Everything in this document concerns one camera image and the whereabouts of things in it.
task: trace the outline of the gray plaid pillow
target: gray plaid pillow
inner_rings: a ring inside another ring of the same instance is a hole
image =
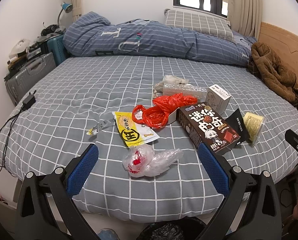
[[[219,17],[166,9],[165,25],[193,30],[236,43],[226,20]]]

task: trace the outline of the brown jacket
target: brown jacket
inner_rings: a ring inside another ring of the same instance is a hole
[[[255,42],[251,47],[253,62],[248,65],[252,74],[261,78],[267,87],[298,109],[298,85],[295,73],[267,44]]]

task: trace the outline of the headboard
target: headboard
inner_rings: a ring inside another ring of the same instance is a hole
[[[262,22],[259,41],[267,43],[297,76],[298,83],[298,36],[275,25]]]

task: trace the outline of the curtain tieback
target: curtain tieback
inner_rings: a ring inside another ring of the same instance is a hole
[[[76,8],[73,8],[72,10],[72,14],[73,16],[79,16],[82,14],[82,9],[81,7],[76,7]]]

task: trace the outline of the letter on blanket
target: letter on blanket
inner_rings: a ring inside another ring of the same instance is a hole
[[[138,42],[125,41],[125,42],[122,42],[122,43],[119,44],[119,47],[118,47],[119,50],[129,51],[130,52],[130,51],[134,51],[134,49],[132,49],[132,50],[129,50],[129,49],[120,49],[121,45],[123,45],[123,44],[138,45],[138,47],[139,47],[140,41],[138,41]]]
[[[118,28],[116,32],[106,32],[106,33],[103,32],[102,35],[106,35],[106,34],[108,34],[108,35],[117,34],[116,36],[114,36],[114,38],[117,38],[117,37],[119,37],[120,31],[121,31],[121,28]]]

